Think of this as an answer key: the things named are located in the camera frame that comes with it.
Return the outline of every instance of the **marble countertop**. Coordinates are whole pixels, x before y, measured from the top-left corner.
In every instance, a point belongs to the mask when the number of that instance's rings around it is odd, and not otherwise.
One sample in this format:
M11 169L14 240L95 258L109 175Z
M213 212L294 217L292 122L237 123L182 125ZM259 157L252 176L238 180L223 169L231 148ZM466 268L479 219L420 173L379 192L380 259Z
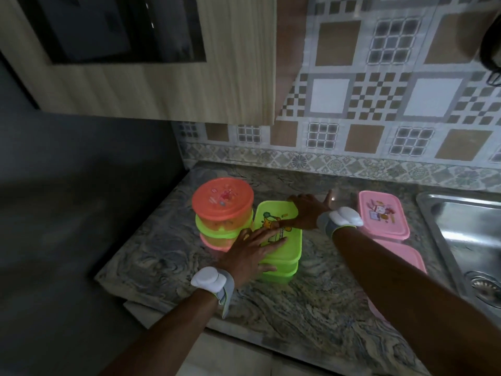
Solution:
M454 290L415 202L422 191L443 189L211 162L196 164L96 280L116 296L164 313L188 297L193 274L220 254L200 241L191 209L195 190L216 177L247 181L254 189L254 208L291 194L324 196L329 189L337 191L338 202L351 206L361 190L394 194L411 230L405 243L421 253L432 278ZM288 285L246 285L235 292L228 318L214 317L208 327L345 375L428 374L402 336L372 315L366 294L318 230L303 232L299 269Z

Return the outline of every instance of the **orange container lid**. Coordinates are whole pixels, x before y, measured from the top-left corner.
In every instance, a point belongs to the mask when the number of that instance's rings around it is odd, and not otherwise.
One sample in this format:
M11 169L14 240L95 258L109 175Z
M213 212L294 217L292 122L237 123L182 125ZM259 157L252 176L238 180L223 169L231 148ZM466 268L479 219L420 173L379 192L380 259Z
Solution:
M212 221L232 219L251 208L254 191L236 178L216 178L200 186L191 198L198 216Z

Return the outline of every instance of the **green food container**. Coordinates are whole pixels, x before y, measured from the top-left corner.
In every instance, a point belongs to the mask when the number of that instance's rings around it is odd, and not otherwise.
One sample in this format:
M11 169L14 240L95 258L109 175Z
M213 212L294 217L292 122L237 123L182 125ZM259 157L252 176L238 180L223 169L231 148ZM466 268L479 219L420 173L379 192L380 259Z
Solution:
M253 230L261 227L271 227L273 221L292 219L297 216L297 208L292 202L266 201L259 204L255 213ZM275 236L268 239L273 243L282 237L289 238L284 246L267 255L262 263L277 267L276 272L263 273L261 279L270 282L288 283L296 274L301 258L303 246L303 231L296 228L284 227Z

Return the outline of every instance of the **sink basin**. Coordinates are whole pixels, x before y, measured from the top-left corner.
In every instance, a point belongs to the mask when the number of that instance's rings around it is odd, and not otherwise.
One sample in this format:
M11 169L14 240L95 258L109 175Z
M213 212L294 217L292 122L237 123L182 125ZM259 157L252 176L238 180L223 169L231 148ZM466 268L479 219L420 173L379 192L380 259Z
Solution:
M421 193L417 204L461 297L501 325L501 202Z

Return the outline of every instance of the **stacked containers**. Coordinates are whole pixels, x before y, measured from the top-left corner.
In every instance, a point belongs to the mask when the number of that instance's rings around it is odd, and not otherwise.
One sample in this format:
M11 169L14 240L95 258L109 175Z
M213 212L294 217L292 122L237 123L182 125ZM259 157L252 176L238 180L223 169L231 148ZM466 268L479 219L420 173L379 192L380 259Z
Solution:
M358 211L364 221L363 227L360 227L362 232L426 273L421 254L416 249L401 243L409 238L410 229L402 204L395 195L361 191L358 195ZM369 308L376 317L384 320L370 300Z
M227 251L243 228L252 224L254 192L236 178L217 178L200 186L191 198L200 238L209 248Z
M292 202L266 201L259 204L255 213L253 230L261 227L271 228L273 221L292 219L297 216L297 208ZM267 255L262 263L277 267L275 272L265 272L261 279L280 284L288 283L296 274L301 258L303 231L297 228L284 227L275 236L268 239L273 243L281 238L288 238L287 242L275 252Z

